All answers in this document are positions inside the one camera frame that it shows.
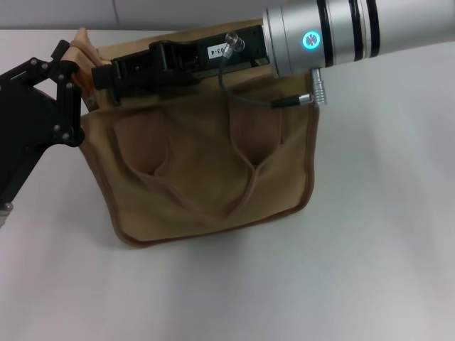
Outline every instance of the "white table surface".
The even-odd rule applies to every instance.
[[[0,31],[0,73],[74,33]],[[323,76],[313,197],[278,222],[130,249],[81,152],[46,152],[0,229],[0,340],[455,340],[455,43]]]

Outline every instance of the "silver cylindrical device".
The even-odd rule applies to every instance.
[[[308,0],[263,20],[276,77],[455,40],[455,0]]]

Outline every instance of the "blue led ring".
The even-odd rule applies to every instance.
[[[314,50],[321,44],[321,36],[316,31],[309,31],[301,41],[305,49]]]

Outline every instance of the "label sticker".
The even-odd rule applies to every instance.
[[[215,46],[210,46],[207,48],[208,52],[208,59],[219,58],[223,56],[223,52],[225,52],[226,43],[218,44]]]

